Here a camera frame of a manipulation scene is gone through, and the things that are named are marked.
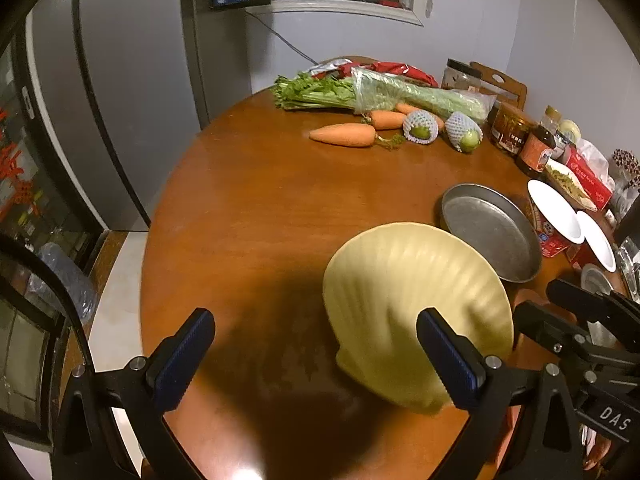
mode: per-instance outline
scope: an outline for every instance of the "orange label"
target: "orange label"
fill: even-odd
[[[520,152],[520,158],[532,170],[541,172],[545,169],[545,166],[549,162],[549,158],[551,157],[552,153],[553,150],[544,142],[542,142],[534,134],[529,134],[529,137],[527,137],[527,142],[524,143],[524,148]]]

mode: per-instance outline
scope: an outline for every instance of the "table top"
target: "table top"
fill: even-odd
[[[424,480],[466,421],[452,406],[432,417],[393,406],[337,368],[322,274],[359,232],[436,225],[438,200],[454,184],[522,200],[528,179],[487,138],[465,155],[442,136],[392,152],[306,136],[350,121],[358,118],[278,110],[260,92],[196,138],[156,210],[143,263],[143,348],[149,355],[194,308],[212,311],[215,341],[166,416],[209,479]],[[545,258],[525,286],[544,296],[551,279],[571,272],[563,254]]]

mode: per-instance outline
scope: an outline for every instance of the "yellow bowl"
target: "yellow bowl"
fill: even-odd
[[[415,333],[422,309],[436,307],[483,356],[511,352],[511,307],[500,278],[470,245],[429,225],[386,224],[352,238],[329,262],[322,295],[340,343],[338,366],[416,412],[450,401]]]

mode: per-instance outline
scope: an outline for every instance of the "metal pan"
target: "metal pan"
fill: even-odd
[[[525,283],[540,271],[542,251],[518,207],[490,187],[457,184],[442,196],[442,226],[491,264],[505,282]]]

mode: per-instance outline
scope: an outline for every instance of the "glass door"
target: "glass door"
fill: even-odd
[[[36,253],[55,242],[81,268],[102,232],[35,106],[23,33],[0,56],[0,232]],[[50,449],[65,317],[29,292],[29,276],[0,254],[0,431]]]

